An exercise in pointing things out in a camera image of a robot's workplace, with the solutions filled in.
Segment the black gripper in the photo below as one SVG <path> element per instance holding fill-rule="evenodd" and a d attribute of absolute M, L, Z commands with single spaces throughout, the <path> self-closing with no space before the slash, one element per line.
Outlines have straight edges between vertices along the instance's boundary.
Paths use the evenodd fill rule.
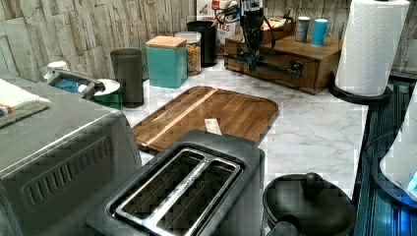
<path fill-rule="evenodd" d="M 263 22 L 263 8 L 244 10 L 240 18 L 240 24 L 243 30 L 243 51 L 251 60 L 257 60 L 259 58 L 259 49 L 262 42 L 261 26 Z"/>

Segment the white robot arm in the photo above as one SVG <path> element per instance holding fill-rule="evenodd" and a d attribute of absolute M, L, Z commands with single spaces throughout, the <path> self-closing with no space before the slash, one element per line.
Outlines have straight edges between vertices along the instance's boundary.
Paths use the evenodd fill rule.
<path fill-rule="evenodd" d="M 214 11 L 214 17 L 221 25 L 239 23 L 243 34 L 243 54 L 249 61 L 259 58 L 265 18 L 261 0 L 227 0 L 223 7 Z"/>

